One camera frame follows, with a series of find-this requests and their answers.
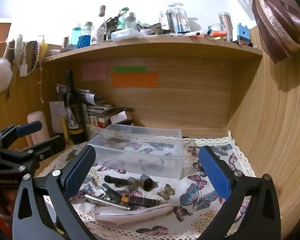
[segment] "wooden shelf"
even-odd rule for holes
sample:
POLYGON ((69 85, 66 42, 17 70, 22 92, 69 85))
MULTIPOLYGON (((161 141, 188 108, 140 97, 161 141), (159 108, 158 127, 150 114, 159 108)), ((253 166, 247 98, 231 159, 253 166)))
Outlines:
POLYGON ((122 57, 197 57, 240 61, 261 58, 262 50, 225 41, 205 38, 153 37, 106 42, 58 55, 46 57, 42 62, 92 62, 122 57))

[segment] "dark glass bottle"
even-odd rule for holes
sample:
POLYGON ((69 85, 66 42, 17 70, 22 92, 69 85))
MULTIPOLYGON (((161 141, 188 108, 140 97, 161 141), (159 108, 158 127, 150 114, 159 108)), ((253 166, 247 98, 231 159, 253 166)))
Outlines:
POLYGON ((80 107, 80 96, 73 85, 72 70, 66 71, 67 91, 63 97, 66 109, 67 124, 74 144, 86 141, 85 124, 80 107))

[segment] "butterfly print tablecloth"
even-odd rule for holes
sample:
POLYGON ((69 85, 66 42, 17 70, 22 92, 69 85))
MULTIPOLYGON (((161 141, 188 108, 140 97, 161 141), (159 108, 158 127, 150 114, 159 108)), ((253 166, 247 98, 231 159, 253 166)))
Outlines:
MULTIPOLYGON (((53 169, 64 167, 66 162, 75 158, 85 145, 86 143, 82 143, 64 152, 41 173, 41 176, 48 174, 53 169)), ((184 139, 185 162, 180 180, 151 176, 155 183, 152 190, 146 192, 142 185, 143 181, 149 178, 148 176, 127 172, 124 170, 124 166, 114 170, 108 168, 106 163, 102 166, 94 164, 71 203, 88 228, 105 239, 129 239, 132 236, 142 240, 167 239, 167 237, 171 239, 171 236, 179 239, 196 238, 209 225, 225 201, 218 197, 199 162, 198 152, 204 145, 209 145, 218 158, 226 161, 232 170, 238 169, 247 176, 254 176, 251 166, 235 145, 230 133, 228 137, 220 139, 184 139), (129 187, 116 188, 113 184, 110 185, 121 194, 130 193, 135 196, 159 199, 161 203, 173 204, 174 208, 159 217, 118 227, 98 224, 93 220, 93 213, 98 205, 90 203, 84 198, 84 195, 94 193, 89 184, 90 181, 102 185, 105 175, 128 179, 131 182, 129 187)), ((135 146, 135 150, 139 151, 136 145, 130 145, 129 142, 126 143, 126 146, 130 150, 135 146)), ((157 145, 149 144, 147 151, 151 152, 154 147, 157 145)), ((162 146, 162 150, 168 153, 169 147, 162 146)), ((229 233, 235 232, 238 228, 248 203, 249 199, 246 198, 229 233)))

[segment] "white wall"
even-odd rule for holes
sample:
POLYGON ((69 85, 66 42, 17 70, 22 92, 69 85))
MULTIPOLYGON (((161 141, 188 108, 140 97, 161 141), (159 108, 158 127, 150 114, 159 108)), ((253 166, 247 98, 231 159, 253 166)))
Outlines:
POLYGON ((77 22, 98 19, 100 5, 106 5, 106 18, 114 17, 123 7, 134 11, 142 24, 155 24, 158 12, 166 1, 181 2, 190 20, 192 31, 207 29, 218 23, 218 13, 227 11, 232 16, 234 37, 236 25, 241 22, 252 28, 256 25, 249 8, 238 0, 0 0, 0 18, 12 18, 9 37, 22 33, 24 39, 37 40, 44 35, 48 43, 60 44, 71 35, 77 22))

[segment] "metal bolt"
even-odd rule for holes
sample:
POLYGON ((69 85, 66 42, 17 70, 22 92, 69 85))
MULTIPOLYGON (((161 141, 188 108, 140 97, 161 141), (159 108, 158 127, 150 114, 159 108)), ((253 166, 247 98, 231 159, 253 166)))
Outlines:
POLYGON ((263 176, 265 177, 266 180, 271 180, 271 176, 269 174, 265 174, 263 176))
POLYGON ((30 174, 27 173, 26 175, 23 176, 23 179, 29 179, 30 178, 30 174))
POLYGON ((60 173, 61 173, 60 170, 54 170, 54 171, 52 172, 52 176, 54 176, 54 177, 59 176, 60 173))
POLYGON ((234 171, 234 174, 235 174, 235 176, 237 176, 237 177, 241 177, 241 176, 242 176, 242 171, 235 170, 235 171, 234 171))

